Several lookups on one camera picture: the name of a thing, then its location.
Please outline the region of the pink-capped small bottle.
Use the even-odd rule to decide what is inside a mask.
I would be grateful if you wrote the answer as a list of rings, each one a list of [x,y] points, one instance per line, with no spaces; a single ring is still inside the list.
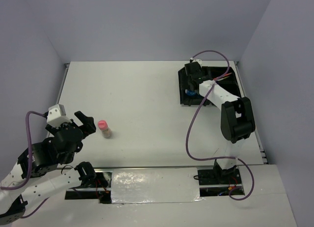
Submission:
[[[100,129],[104,138],[108,139],[111,137],[112,131],[109,128],[109,126],[105,120],[98,121],[98,128]]]

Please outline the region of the blue slime jar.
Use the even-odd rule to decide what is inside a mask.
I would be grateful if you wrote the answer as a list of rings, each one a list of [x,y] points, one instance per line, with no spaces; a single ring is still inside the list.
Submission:
[[[189,96],[189,97],[194,97],[194,96],[197,95],[197,93],[196,93],[195,91],[188,90],[188,89],[185,90],[185,94],[186,94],[187,96]]]

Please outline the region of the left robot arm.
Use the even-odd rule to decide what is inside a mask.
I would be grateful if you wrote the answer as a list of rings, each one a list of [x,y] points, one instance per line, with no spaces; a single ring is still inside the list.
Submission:
[[[82,123],[78,126],[65,113],[54,107],[39,116],[47,120],[46,130],[52,137],[32,143],[29,116],[26,114],[27,149],[18,157],[11,172],[0,183],[0,224],[8,225],[25,219],[25,212],[33,204],[43,204],[60,191],[79,186],[91,187],[96,181],[96,172],[89,162],[81,162],[69,171],[43,183],[38,181],[58,165],[73,162],[74,155],[83,148],[82,140],[96,132],[94,118],[77,111],[74,115]]]

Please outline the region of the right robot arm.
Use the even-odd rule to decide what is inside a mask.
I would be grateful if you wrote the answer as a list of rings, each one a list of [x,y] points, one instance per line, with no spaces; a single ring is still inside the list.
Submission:
[[[224,74],[216,78],[205,74],[200,60],[191,58],[190,63],[184,67],[190,85],[196,88],[198,94],[203,97],[188,127],[185,139],[186,153],[195,161],[214,160],[219,168],[214,170],[213,178],[218,183],[225,183],[231,176],[229,169],[236,165],[244,141],[256,129],[251,101],[248,97],[238,97],[218,85],[218,80],[228,73],[229,64]],[[219,155],[216,157],[196,158],[189,152],[189,135],[196,116],[206,100],[220,110],[220,130],[226,140],[226,145],[219,149]]]

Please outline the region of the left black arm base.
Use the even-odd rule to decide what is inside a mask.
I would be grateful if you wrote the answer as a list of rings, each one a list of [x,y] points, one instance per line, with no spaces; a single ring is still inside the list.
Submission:
[[[111,172],[95,171],[89,162],[81,162],[75,170],[81,177],[80,184],[66,191],[65,200],[97,200],[111,204]]]

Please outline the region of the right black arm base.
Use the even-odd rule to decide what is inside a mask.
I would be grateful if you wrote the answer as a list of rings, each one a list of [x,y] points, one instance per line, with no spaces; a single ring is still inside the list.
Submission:
[[[199,183],[201,197],[244,195],[239,169],[233,166],[223,170],[215,161],[211,169],[197,170],[193,176]]]

